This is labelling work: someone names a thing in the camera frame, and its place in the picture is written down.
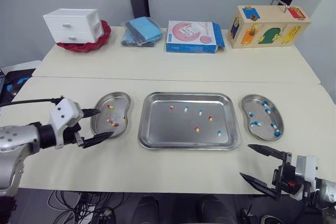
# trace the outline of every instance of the white drawer cabinet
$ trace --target white drawer cabinet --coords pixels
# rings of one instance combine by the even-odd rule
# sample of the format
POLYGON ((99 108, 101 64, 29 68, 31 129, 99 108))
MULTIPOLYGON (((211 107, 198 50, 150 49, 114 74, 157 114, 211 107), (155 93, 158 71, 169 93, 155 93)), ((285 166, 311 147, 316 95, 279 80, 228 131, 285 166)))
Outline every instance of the white drawer cabinet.
POLYGON ((96 42, 103 34, 96 9, 58 9, 43 18, 55 42, 96 42))

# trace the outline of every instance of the metal tray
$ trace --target metal tray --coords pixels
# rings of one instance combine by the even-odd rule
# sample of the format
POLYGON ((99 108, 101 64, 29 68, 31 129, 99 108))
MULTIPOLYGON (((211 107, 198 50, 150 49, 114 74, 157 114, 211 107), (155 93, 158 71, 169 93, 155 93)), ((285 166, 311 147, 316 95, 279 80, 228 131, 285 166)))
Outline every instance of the metal tray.
POLYGON ((266 97, 258 94, 247 95, 241 101, 241 106, 245 114, 246 126, 254 137, 274 141, 284 134, 284 123, 280 112, 266 97), (254 123, 256 121, 260 122, 260 126, 254 123), (276 131, 279 131, 279 136, 275 136, 276 131))
POLYGON ((130 104, 131 98, 123 92, 110 93, 101 98, 95 106, 95 109, 101 112, 91 118, 93 134, 113 131, 111 137, 116 137, 123 133, 127 127, 127 111, 130 104), (112 126, 107 120, 118 123, 119 126, 112 126))
POLYGON ((232 150, 240 143, 232 101, 220 93, 149 94, 138 137, 151 149, 232 150))

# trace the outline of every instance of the metal handle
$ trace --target metal handle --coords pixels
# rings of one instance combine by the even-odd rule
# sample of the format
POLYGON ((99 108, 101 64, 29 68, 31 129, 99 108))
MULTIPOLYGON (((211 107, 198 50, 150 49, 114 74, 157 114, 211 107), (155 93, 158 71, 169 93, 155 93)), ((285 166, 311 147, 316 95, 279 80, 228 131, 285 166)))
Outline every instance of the metal handle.
POLYGON ((288 5, 287 5, 285 2, 283 2, 283 1, 281 1, 281 0, 272 0, 271 5, 273 5, 274 1, 278 1, 280 4, 282 4, 282 5, 285 6, 284 13, 287 11, 288 5))

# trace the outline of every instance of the blue and white box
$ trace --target blue and white box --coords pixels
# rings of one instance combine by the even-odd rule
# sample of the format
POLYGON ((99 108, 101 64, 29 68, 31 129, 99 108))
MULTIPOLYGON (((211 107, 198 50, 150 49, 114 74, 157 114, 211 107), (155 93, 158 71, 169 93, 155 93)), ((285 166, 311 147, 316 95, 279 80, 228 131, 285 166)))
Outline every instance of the blue and white box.
POLYGON ((221 27, 213 22, 172 21, 167 29, 167 52, 215 53, 225 48, 221 27))

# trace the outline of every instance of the pink circle graphic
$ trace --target pink circle graphic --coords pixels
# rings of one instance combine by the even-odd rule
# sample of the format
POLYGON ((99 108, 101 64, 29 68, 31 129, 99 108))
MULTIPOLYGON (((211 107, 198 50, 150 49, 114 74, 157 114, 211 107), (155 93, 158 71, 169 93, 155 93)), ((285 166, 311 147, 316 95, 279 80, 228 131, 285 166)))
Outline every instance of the pink circle graphic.
POLYGON ((204 44, 209 44, 212 42, 212 39, 209 36, 201 36, 199 39, 204 44))
POLYGON ((201 34, 200 31, 190 36, 186 36, 183 32, 180 31, 181 28, 189 26, 191 24, 192 23, 188 23, 188 22, 181 22, 181 23, 176 24, 173 27, 173 31, 172 31, 175 38, 182 40, 182 41, 192 41, 192 40, 197 39, 201 34))

